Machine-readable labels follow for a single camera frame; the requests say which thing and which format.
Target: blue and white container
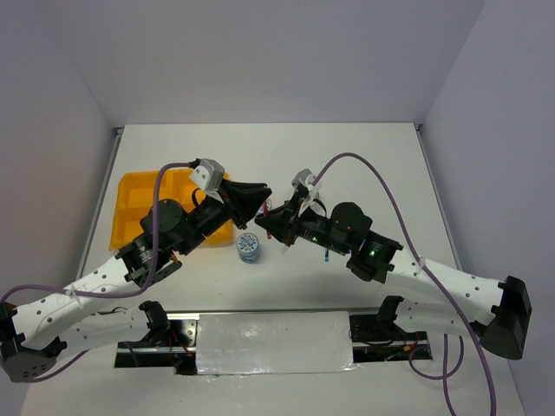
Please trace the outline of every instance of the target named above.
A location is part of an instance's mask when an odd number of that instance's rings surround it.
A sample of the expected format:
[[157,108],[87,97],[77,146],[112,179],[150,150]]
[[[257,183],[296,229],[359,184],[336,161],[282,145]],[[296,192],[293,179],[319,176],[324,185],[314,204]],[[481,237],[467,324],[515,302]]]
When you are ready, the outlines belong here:
[[245,263],[255,263],[260,257],[258,237],[250,232],[241,234],[235,243],[239,258]]

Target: white plastic wrap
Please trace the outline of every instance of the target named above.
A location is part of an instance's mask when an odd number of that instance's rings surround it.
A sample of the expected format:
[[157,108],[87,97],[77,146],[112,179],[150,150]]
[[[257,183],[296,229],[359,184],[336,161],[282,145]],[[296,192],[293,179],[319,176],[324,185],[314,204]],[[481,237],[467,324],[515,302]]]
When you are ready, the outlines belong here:
[[335,373],[353,368],[347,312],[200,316],[199,374]]

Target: tabletop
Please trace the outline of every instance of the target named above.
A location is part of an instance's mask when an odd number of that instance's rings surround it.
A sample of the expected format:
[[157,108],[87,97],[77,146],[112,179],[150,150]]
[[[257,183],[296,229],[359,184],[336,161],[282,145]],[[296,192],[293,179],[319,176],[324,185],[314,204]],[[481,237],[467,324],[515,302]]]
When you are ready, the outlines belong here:
[[[231,180],[265,182],[271,201],[291,197],[291,180],[305,167],[314,173],[338,153],[359,153],[382,174],[401,208],[420,254],[454,267],[454,253],[415,128],[409,123],[131,125],[124,129],[102,200],[84,273],[104,263],[117,186],[123,174],[157,170],[166,163],[217,160]],[[395,213],[372,172],[342,159],[323,177],[320,198],[331,211],[356,202],[374,221],[372,229],[404,244]],[[200,247],[182,257],[183,267],[139,299],[166,310],[335,309],[378,307],[387,295],[426,300],[422,295],[366,283],[345,268],[347,258],[298,241],[284,254],[255,224],[262,254],[255,264],[239,260],[233,244]],[[442,337],[430,335],[435,359],[419,366],[441,372]],[[450,350],[456,361],[458,348]],[[113,369],[115,346],[91,351],[55,381],[33,385],[23,415],[148,414],[187,412],[235,414],[422,414],[444,415],[441,383],[423,380],[407,362],[367,363],[337,374],[256,376],[173,375],[168,368]],[[499,414],[524,415],[506,360],[487,354],[498,395]],[[449,379],[457,414],[488,414],[489,398],[471,342],[461,370]]]

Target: yellow tray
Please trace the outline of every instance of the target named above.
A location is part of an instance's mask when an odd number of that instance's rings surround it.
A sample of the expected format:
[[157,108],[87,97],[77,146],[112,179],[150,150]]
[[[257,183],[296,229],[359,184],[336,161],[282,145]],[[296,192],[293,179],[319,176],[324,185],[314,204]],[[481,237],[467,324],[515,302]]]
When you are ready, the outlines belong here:
[[[191,195],[197,186],[189,179],[192,169],[169,170],[164,173],[160,187],[160,199],[175,199],[185,211],[194,209]],[[118,185],[118,198],[115,203],[114,221],[110,250],[117,250],[139,236],[143,231],[139,221],[148,214],[153,205],[154,183],[158,172],[126,173]],[[199,203],[206,197],[202,191],[196,194]],[[210,245],[229,243],[233,240],[232,221],[228,221],[206,242]]]

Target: gray wall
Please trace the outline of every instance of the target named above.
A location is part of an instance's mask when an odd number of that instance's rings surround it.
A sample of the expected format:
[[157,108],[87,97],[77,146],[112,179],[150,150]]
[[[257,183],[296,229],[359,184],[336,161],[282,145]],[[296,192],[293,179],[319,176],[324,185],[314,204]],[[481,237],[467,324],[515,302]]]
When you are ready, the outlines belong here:
[[485,0],[49,0],[113,125],[424,121]]
[[528,415],[555,408],[555,2],[488,0],[424,123],[463,266],[526,280],[511,367]]
[[[0,12],[0,293],[73,277],[113,137],[38,11]],[[19,414],[26,391],[0,371],[0,413]]]

